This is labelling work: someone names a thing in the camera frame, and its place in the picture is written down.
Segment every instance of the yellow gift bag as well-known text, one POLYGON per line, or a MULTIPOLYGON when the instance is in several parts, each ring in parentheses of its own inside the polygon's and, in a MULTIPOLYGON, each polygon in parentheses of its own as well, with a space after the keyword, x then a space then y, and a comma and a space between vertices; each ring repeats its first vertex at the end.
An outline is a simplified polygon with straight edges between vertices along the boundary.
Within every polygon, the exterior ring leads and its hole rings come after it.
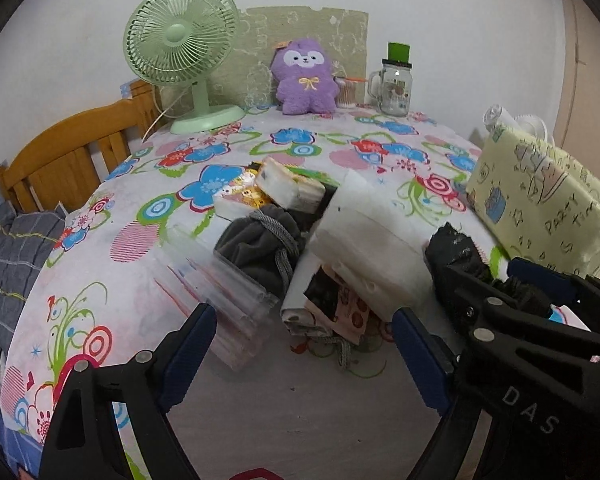
POLYGON ((511 258, 600 275, 600 181, 569 153, 498 124, 466 192, 511 258))

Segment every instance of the white wall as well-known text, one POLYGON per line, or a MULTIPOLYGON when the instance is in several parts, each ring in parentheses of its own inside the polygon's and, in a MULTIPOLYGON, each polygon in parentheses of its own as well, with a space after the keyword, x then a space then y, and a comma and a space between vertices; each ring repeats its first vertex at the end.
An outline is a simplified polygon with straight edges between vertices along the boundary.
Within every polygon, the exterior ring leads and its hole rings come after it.
MULTIPOLYGON (((0 161, 63 118, 115 101, 132 79, 122 34, 140 0, 26 0, 0 34, 0 161)), ((562 89, 561 0, 235 0, 369 13, 369 71, 411 45, 414 110, 469 137, 494 102, 553 127, 562 89)))

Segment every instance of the wooden bed frame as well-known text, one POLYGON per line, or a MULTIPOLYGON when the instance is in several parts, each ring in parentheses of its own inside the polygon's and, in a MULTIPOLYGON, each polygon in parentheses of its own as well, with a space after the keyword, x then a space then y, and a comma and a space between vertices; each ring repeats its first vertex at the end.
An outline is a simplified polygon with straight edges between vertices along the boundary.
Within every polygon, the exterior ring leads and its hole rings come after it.
POLYGON ((123 131, 137 126, 142 135, 158 116, 152 86, 135 81, 130 87, 131 99, 60 121, 27 144, 9 166, 0 166, 4 199, 25 213, 38 211, 33 188, 43 210, 58 202, 69 211, 81 208, 100 185, 88 144, 98 143, 107 170, 113 171, 129 156, 123 131))

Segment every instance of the jar handle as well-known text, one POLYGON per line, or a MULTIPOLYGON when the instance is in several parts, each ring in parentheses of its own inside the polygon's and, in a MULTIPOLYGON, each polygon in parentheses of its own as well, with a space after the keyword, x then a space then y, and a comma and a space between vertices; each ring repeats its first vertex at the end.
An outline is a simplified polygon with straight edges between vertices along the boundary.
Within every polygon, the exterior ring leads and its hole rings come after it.
POLYGON ((371 74, 369 74, 369 81, 366 84, 366 93, 368 93, 373 99, 378 100, 379 97, 375 94, 373 94, 373 92, 371 91, 371 85, 374 82, 374 78, 376 77, 380 77, 380 71, 376 70, 375 72, 372 72, 371 74))

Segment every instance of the green fan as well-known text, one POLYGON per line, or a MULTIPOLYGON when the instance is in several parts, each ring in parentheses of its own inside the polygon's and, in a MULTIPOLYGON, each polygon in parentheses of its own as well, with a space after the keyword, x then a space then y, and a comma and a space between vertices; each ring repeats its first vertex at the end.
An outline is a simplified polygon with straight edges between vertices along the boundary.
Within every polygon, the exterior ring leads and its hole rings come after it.
POLYGON ((210 106, 206 78, 231 52, 238 22, 233 0, 145 0, 126 24, 131 70, 158 86, 192 85, 194 110, 176 119, 174 134, 219 128, 244 117, 236 105, 210 106))

